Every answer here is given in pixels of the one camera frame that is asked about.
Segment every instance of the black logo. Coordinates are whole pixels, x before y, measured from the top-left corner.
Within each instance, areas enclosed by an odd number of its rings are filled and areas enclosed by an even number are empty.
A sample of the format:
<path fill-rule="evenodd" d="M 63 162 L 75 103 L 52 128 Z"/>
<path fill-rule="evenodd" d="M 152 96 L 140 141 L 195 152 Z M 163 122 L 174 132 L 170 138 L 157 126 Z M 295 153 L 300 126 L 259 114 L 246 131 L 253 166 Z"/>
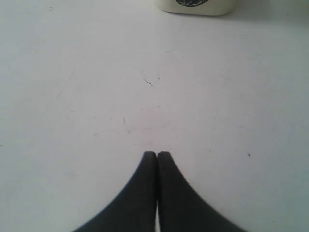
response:
<path fill-rule="evenodd" d="M 208 0 L 176 0 L 181 6 L 194 7 L 204 4 Z"/>

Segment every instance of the white floor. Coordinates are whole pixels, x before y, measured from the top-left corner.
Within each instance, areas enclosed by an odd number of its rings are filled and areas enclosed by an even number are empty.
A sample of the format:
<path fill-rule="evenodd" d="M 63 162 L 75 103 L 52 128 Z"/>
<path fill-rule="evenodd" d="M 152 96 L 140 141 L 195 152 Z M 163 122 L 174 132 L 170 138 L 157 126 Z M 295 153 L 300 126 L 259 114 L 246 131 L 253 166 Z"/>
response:
<path fill-rule="evenodd" d="M 69 232 L 168 150 L 249 232 L 309 231 L 309 1 L 0 7 L 0 231 Z"/>

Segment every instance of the printed graphic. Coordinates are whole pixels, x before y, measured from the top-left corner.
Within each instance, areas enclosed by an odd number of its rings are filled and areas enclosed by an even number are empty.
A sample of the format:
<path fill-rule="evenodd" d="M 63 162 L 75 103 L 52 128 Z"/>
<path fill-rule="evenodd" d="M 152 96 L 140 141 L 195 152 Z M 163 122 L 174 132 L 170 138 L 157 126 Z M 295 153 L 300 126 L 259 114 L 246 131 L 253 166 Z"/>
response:
<path fill-rule="evenodd" d="M 176 0 L 181 6 L 194 7 L 204 4 L 208 0 Z"/>

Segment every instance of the white container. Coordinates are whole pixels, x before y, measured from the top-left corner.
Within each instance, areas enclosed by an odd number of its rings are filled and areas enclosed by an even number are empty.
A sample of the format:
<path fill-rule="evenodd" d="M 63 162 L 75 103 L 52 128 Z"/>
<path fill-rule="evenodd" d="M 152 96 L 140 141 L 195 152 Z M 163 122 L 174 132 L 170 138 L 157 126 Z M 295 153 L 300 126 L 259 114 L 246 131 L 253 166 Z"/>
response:
<path fill-rule="evenodd" d="M 224 15 L 234 9 L 237 0 L 154 0 L 167 12 L 191 15 Z"/>

